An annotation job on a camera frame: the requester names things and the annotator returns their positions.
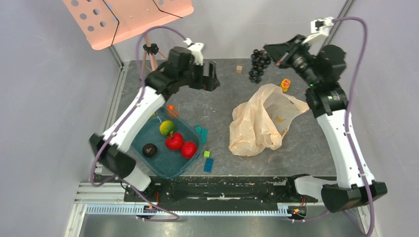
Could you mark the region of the dark fake grape bunch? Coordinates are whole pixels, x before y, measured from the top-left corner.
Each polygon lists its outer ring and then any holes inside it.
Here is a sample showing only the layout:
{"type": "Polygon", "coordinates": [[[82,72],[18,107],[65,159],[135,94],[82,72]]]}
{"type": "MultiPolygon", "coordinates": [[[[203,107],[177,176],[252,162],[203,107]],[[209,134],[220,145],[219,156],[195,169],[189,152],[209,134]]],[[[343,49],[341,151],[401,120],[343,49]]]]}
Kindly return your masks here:
{"type": "Polygon", "coordinates": [[[252,69],[249,71],[249,80],[260,83],[264,70],[271,64],[271,57],[265,50],[254,49],[251,55],[252,69]]]}

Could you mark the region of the green fake mango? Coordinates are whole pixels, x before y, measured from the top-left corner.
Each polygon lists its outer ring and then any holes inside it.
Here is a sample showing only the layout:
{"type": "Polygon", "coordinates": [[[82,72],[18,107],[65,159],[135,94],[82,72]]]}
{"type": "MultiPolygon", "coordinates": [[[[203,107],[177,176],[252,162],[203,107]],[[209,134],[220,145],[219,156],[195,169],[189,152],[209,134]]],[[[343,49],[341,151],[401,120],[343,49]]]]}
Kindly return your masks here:
{"type": "Polygon", "coordinates": [[[171,120],[165,120],[159,126],[159,131],[163,136],[170,136],[175,130],[175,123],[171,120]]]}

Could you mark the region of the translucent cream plastic bag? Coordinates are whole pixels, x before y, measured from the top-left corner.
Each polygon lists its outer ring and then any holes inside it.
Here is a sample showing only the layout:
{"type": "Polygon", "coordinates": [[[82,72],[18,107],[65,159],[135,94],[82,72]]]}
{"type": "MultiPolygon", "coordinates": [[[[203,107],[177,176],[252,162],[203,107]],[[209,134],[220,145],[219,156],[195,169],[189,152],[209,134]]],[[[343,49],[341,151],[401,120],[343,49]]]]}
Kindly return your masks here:
{"type": "Polygon", "coordinates": [[[265,84],[232,112],[229,150],[236,156],[252,157],[264,149],[276,150],[292,121],[309,111],[306,102],[284,94],[281,87],[265,84]]]}

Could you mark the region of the red fake tomato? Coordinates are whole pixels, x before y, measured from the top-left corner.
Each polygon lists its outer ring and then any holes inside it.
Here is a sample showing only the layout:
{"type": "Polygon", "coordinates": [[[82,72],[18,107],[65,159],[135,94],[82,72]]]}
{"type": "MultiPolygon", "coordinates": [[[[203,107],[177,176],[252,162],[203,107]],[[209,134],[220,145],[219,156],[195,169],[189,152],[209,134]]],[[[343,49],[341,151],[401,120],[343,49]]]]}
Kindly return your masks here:
{"type": "Polygon", "coordinates": [[[178,132],[175,132],[166,138],[166,147],[169,150],[172,150],[172,151],[180,150],[183,144],[184,144],[183,136],[178,132]]]}

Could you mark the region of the dark purple fake plum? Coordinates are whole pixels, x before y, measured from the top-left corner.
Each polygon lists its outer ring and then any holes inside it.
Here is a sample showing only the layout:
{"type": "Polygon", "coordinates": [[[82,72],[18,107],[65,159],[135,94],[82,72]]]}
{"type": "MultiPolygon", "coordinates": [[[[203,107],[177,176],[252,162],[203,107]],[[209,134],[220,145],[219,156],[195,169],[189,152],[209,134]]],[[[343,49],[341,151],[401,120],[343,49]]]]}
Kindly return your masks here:
{"type": "Polygon", "coordinates": [[[153,143],[145,144],[142,148],[142,154],[146,158],[152,158],[153,156],[157,154],[157,152],[158,152],[158,148],[153,143]]]}

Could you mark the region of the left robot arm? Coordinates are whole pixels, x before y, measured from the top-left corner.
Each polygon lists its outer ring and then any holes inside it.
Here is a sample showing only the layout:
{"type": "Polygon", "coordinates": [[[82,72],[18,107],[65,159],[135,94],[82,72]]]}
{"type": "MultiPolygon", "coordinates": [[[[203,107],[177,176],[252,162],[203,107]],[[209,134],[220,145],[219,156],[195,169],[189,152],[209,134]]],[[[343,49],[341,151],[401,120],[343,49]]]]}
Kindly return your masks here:
{"type": "Polygon", "coordinates": [[[213,91],[220,85],[214,62],[210,63],[209,74],[204,75],[203,48],[204,44],[200,42],[173,47],[166,61],[141,78],[142,87],[136,98],[118,120],[103,134],[94,133],[89,139],[95,162],[137,188],[136,194],[143,201],[150,201],[155,196],[155,187],[150,185],[150,177],[137,167],[127,151],[151,115],[181,87],[213,91]]]}

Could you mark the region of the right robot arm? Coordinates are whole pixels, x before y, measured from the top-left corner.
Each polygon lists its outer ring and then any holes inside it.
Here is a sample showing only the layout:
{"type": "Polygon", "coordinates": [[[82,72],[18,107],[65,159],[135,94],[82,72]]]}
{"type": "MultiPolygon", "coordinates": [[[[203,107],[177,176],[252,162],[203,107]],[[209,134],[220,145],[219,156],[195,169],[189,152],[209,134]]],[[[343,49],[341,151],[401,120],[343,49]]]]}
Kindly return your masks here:
{"type": "Polygon", "coordinates": [[[293,69],[307,83],[305,100],[326,137],[336,169],[335,181],[309,174],[289,177],[286,197],[299,201],[310,196],[336,213],[387,194],[387,185],[375,179],[363,158],[348,110],[349,99],[338,82],[346,69],[345,52],[328,44],[312,55],[302,35],[263,48],[278,68],[293,69]]]}

